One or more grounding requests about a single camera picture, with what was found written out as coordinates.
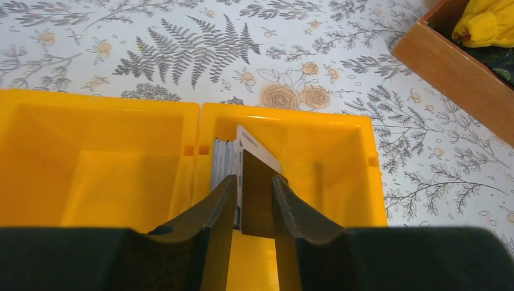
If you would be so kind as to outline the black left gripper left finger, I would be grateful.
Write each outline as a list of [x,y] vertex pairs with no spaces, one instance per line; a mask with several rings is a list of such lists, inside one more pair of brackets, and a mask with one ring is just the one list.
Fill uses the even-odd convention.
[[3,227],[2,290],[225,290],[234,175],[143,234],[130,228]]

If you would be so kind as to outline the white credit card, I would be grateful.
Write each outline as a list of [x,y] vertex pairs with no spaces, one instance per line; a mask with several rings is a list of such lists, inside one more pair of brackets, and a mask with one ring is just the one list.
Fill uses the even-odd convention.
[[236,216],[238,228],[242,231],[242,189],[243,189],[243,152],[247,150],[255,157],[259,158],[273,170],[282,173],[281,163],[242,125],[236,127],[236,174],[238,178],[238,194]]

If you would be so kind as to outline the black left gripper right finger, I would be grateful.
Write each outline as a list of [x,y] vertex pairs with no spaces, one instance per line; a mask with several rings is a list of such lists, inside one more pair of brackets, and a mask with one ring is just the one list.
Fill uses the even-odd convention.
[[345,228],[274,176],[281,290],[512,290],[513,260],[475,227]]

